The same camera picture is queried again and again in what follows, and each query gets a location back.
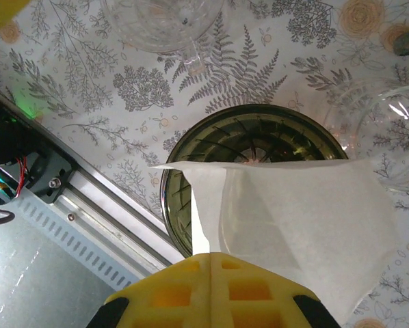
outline glass cup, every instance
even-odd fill
[[[174,54],[190,75],[205,71],[209,51],[203,35],[220,14],[224,0],[101,0],[120,37],[152,53]]]
[[[350,81],[328,92],[317,117],[350,159],[370,159],[380,182],[409,191],[409,86],[392,79]]]

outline bolt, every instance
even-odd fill
[[[48,187],[50,187],[51,189],[58,189],[60,188],[61,185],[62,185],[62,181],[59,178],[52,178],[48,182]]]

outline paper towel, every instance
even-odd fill
[[[366,161],[159,167],[183,171],[191,184],[209,251],[310,288],[340,324],[397,247],[390,198]]]

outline botanical pattern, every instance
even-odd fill
[[[332,27],[332,5],[317,0],[247,0],[247,8],[257,19],[268,17],[279,18],[282,15],[292,15],[287,25],[292,42],[301,42],[304,46],[314,41],[322,49],[335,38],[337,31]],[[232,8],[239,3],[229,0]]]
[[[124,76],[115,74],[114,87],[125,101],[127,111],[145,111],[153,105],[159,108],[174,104],[170,95],[170,85],[158,69],[150,72],[144,67],[134,70],[125,66]]]
[[[202,85],[189,98],[188,105],[213,95],[215,96],[205,108],[206,113],[241,104],[270,104],[274,94],[287,78],[284,76],[278,81],[268,81],[277,64],[279,50],[275,52],[268,64],[258,68],[255,60],[258,57],[256,48],[247,27],[244,25],[243,50],[239,57],[235,58],[235,51],[230,47],[233,42],[229,40],[230,36],[224,32],[222,15],[219,15],[215,22],[213,37],[215,44],[211,49],[211,57],[205,60],[206,72],[194,77],[188,75],[183,78],[180,84],[180,92],[195,84]],[[171,63],[172,59],[166,60],[168,69]],[[185,66],[183,63],[179,63],[172,78],[173,82],[185,74],[187,74]]]
[[[315,117],[312,99],[333,101],[343,83],[384,76],[409,85],[409,57],[392,53],[409,31],[409,0],[227,4],[198,41],[206,70],[191,77],[176,53],[121,40],[100,1],[33,0],[0,31],[0,92],[161,218],[162,172],[148,166],[206,116],[258,102]],[[406,150],[409,131],[397,122],[374,142]],[[396,163],[381,159],[376,173],[388,178]],[[409,193],[391,196],[401,244],[345,328],[409,328]]]

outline floral tablecloth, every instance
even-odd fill
[[[337,83],[409,83],[409,57],[392,54],[393,40],[409,30],[409,0],[226,6],[229,19],[220,16],[210,31],[207,74],[189,77],[181,62],[121,42],[98,0],[33,0],[0,31],[0,90],[160,216],[161,172],[148,165],[164,162],[210,113],[272,103],[315,116],[313,97]],[[401,247],[346,327],[409,327],[409,193],[392,198]]]

